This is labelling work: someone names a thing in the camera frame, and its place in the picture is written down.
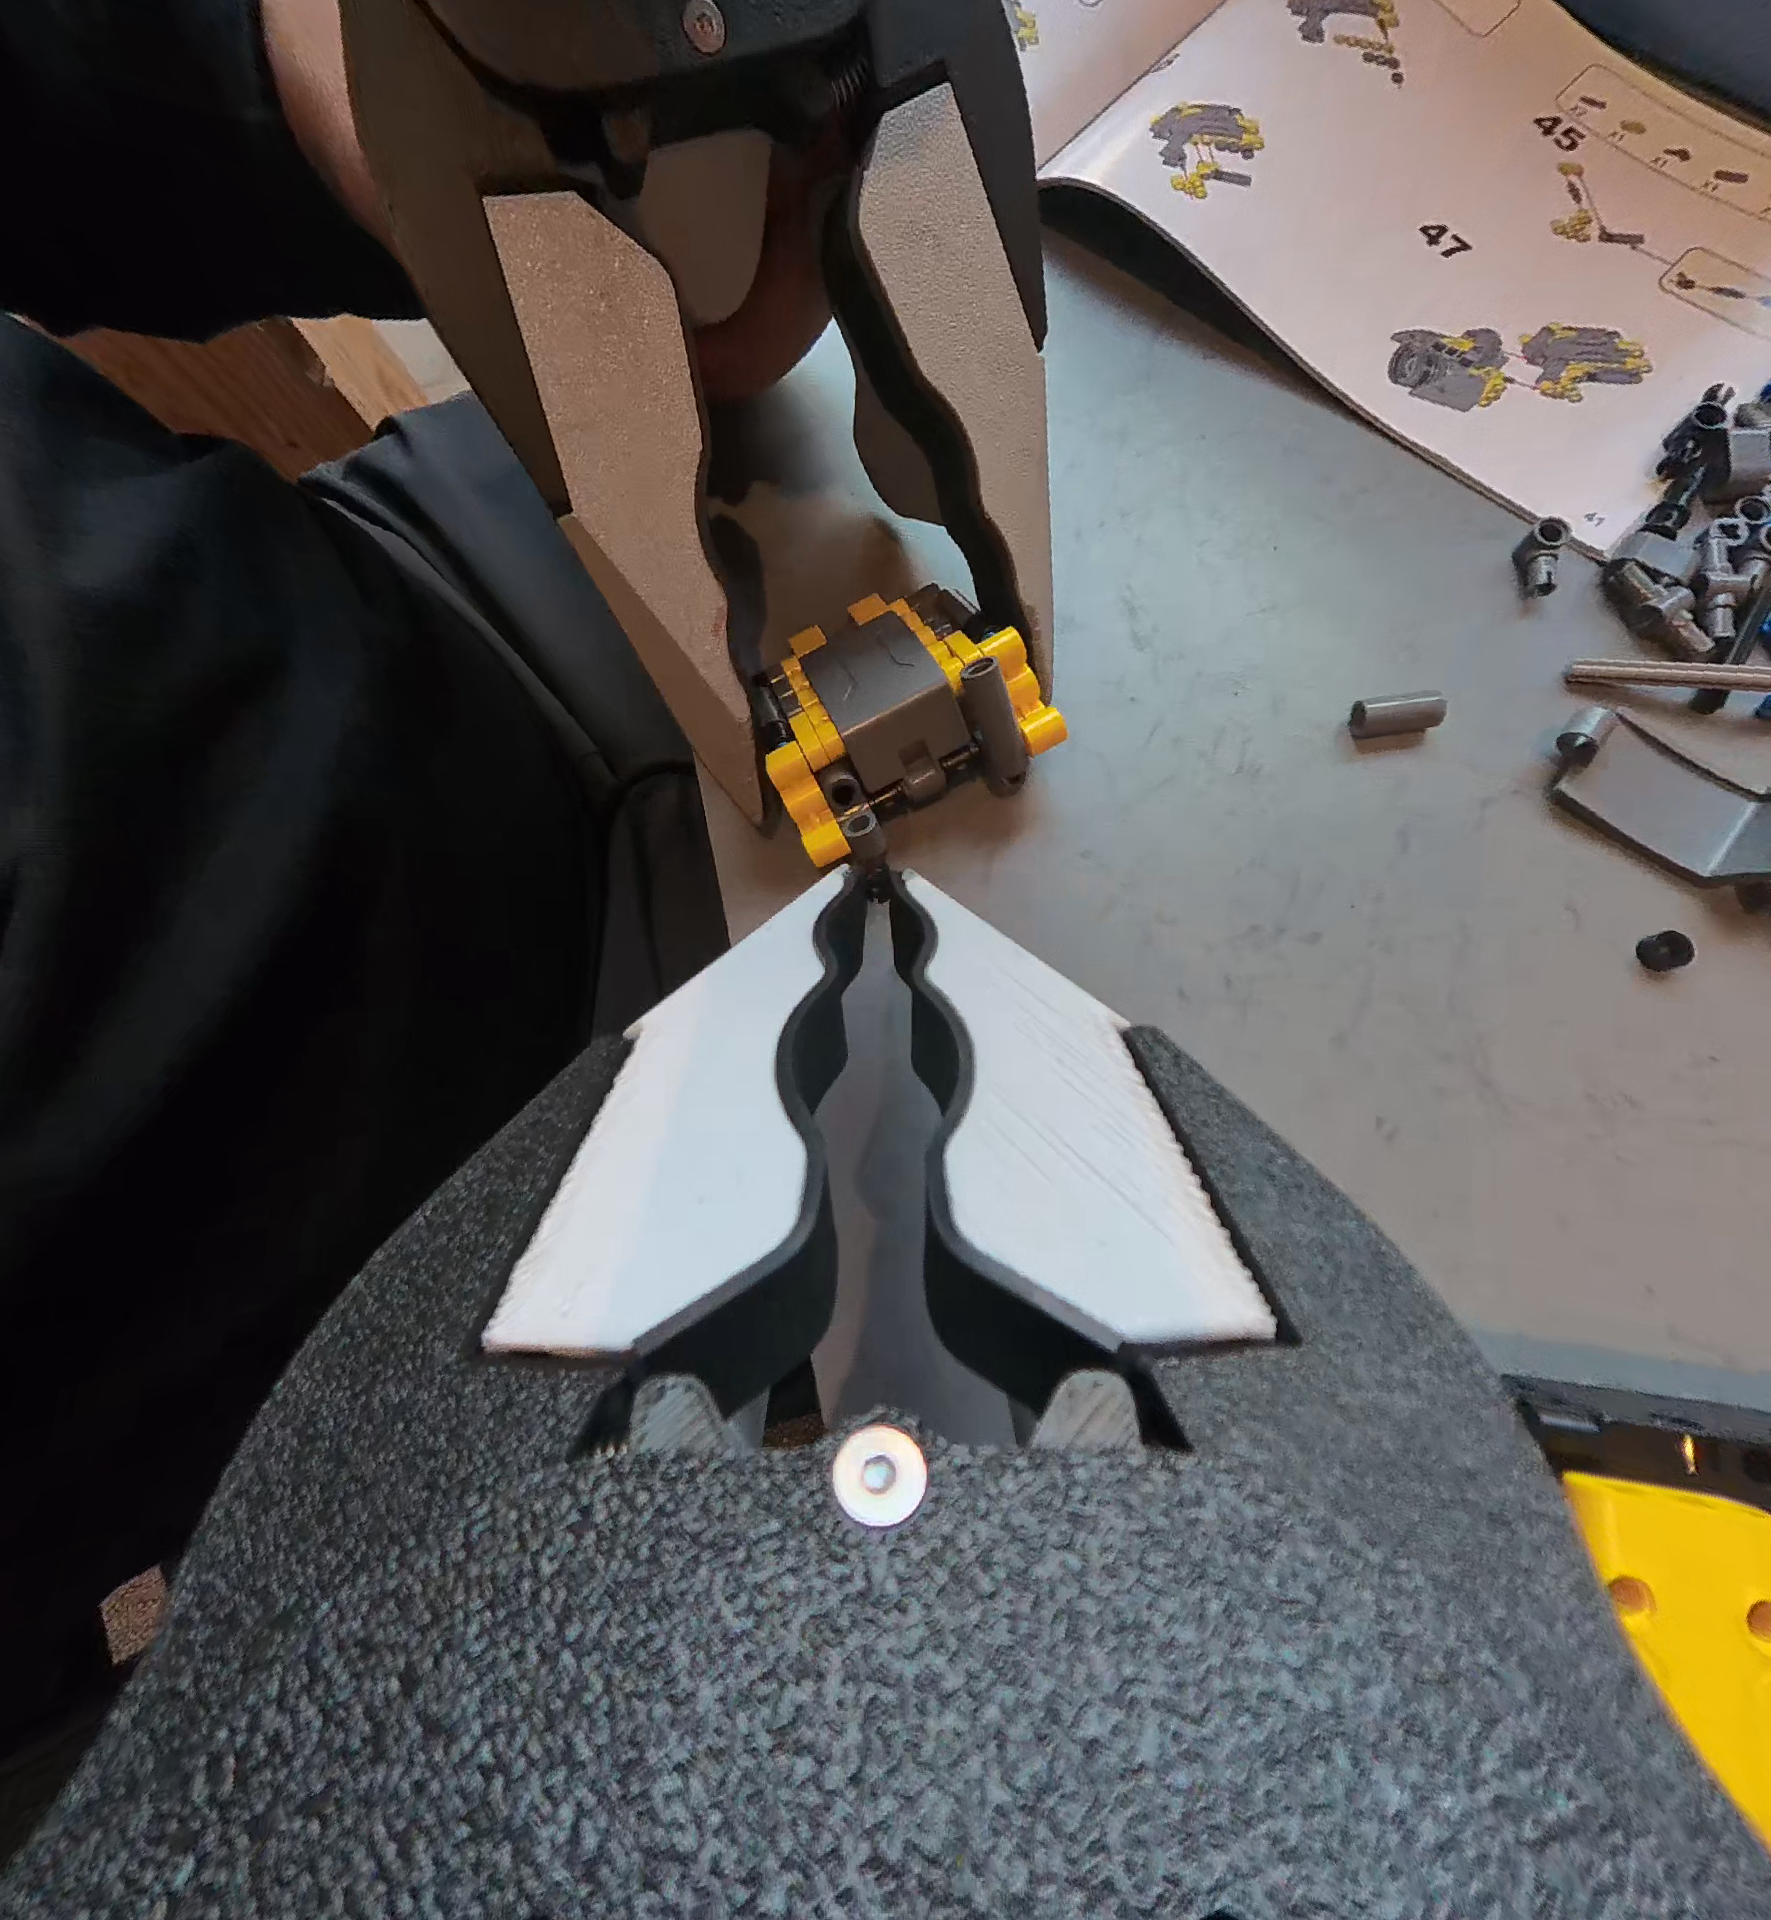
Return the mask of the grey curved panel piece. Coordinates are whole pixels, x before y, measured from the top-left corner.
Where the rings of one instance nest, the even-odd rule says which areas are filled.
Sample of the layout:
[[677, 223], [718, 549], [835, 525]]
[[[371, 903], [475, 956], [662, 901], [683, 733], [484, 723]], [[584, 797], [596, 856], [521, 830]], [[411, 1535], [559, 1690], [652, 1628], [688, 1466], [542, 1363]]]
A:
[[1771, 787], [1750, 789], [1617, 708], [1581, 708], [1555, 742], [1551, 801], [1672, 877], [1771, 918]]

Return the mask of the person's left hand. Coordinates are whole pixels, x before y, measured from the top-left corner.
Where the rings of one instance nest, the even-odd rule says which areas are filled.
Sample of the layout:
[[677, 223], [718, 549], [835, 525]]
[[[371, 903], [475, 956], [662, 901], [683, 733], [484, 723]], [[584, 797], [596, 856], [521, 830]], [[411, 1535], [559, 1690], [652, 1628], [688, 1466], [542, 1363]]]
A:
[[354, 124], [339, 2], [261, 2], [273, 91], [299, 154], [387, 252], [392, 228]]

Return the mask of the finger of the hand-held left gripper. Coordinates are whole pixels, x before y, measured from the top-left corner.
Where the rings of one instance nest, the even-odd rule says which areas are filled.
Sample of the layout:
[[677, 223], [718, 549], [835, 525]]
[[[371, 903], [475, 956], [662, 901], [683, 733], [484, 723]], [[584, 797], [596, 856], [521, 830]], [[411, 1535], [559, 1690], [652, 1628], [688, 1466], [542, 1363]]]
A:
[[824, 228], [874, 493], [939, 525], [977, 611], [1055, 664], [1046, 375], [949, 83], [881, 113]]
[[713, 781], [751, 823], [761, 757], [706, 548], [706, 416], [665, 265], [566, 190], [484, 202], [566, 498], [561, 530]]

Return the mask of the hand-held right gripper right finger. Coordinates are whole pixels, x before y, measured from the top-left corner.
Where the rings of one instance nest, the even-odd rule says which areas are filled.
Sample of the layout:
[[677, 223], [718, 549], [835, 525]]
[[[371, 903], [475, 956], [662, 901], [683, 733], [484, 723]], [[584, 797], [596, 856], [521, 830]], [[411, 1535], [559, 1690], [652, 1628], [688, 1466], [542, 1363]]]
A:
[[941, 1113], [923, 1297], [947, 1352], [1045, 1407], [1072, 1371], [1273, 1343], [1126, 1020], [912, 872], [896, 877], [896, 964]]

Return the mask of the small yellow grey brick assembly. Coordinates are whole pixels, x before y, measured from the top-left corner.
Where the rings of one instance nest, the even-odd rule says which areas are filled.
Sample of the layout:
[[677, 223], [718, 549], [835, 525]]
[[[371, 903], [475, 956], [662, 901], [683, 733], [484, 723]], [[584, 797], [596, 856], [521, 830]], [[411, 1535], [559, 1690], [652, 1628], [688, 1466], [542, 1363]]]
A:
[[1013, 797], [1067, 737], [1017, 628], [932, 585], [802, 631], [748, 696], [762, 776], [818, 869], [847, 863], [858, 809], [887, 828], [971, 781]]

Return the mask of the person's dark sweater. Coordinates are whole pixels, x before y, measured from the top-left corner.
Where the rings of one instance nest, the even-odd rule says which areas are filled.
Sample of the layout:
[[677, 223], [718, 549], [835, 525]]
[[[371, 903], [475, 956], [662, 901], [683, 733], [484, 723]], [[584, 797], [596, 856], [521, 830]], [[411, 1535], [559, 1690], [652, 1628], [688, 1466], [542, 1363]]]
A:
[[477, 400], [285, 483], [0, 313], [0, 1757], [369, 1254], [724, 945]]

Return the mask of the open instruction booklet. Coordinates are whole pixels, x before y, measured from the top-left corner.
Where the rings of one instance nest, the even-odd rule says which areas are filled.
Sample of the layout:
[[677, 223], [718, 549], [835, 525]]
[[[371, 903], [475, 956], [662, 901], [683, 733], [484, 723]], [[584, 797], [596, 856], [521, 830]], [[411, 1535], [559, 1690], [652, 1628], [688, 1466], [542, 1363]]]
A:
[[1771, 380], [1771, 135], [1559, 4], [1017, 2], [1038, 180], [1182, 254], [1395, 442], [1604, 554]]

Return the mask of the person's left forearm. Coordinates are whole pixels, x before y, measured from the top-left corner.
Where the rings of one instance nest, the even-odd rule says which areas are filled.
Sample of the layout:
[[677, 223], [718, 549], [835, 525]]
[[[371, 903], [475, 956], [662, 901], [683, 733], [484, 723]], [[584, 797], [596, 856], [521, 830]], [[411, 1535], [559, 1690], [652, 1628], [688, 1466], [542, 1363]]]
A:
[[246, 2], [0, 2], [0, 308], [177, 341], [421, 316], [301, 157]]

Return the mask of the yellow black brick vehicle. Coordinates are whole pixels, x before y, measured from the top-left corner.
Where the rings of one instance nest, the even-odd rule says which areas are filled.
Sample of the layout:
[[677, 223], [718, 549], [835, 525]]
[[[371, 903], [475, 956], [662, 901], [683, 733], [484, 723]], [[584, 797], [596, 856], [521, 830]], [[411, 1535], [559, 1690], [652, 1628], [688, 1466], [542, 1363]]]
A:
[[1771, 1415], [1508, 1382], [1619, 1626], [1771, 1849]]

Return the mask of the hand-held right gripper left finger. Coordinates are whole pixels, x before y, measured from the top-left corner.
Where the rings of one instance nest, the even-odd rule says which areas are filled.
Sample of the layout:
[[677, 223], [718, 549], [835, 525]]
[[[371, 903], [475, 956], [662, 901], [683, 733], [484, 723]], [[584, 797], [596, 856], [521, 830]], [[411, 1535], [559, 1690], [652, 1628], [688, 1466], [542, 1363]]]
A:
[[816, 1109], [864, 921], [864, 881], [825, 875], [626, 1031], [484, 1352], [693, 1376], [721, 1415], [811, 1357], [837, 1280]]

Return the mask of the pile of building bricks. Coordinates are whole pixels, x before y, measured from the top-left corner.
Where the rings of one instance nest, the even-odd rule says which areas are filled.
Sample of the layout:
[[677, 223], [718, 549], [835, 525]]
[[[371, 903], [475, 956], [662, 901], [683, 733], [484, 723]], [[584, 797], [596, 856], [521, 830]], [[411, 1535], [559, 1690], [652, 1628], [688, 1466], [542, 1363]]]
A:
[[[1656, 501], [1602, 588], [1617, 622], [1679, 666], [1771, 667], [1771, 374], [1716, 383], [1660, 444]], [[1771, 723], [1771, 692], [1757, 717]]]

